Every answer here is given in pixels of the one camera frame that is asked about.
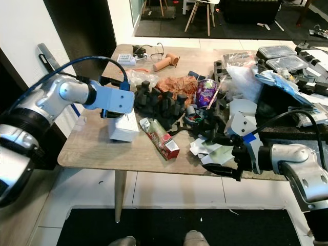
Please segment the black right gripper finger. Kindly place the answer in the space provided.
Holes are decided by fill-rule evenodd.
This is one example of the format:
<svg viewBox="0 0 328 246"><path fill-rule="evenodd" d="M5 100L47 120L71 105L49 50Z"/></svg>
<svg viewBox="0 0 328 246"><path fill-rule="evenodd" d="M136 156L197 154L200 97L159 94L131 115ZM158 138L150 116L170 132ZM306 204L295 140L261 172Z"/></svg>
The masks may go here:
<svg viewBox="0 0 328 246"><path fill-rule="evenodd" d="M203 164L203 168L218 176L230 177L236 181L241 180L241 170L232 167L221 166L219 164Z"/></svg>
<svg viewBox="0 0 328 246"><path fill-rule="evenodd" d="M222 135L222 134L214 134L214 135L206 136L205 143L207 143L210 146L213 146L213 145L233 146L234 145L231 138L229 138L225 135Z"/></svg>

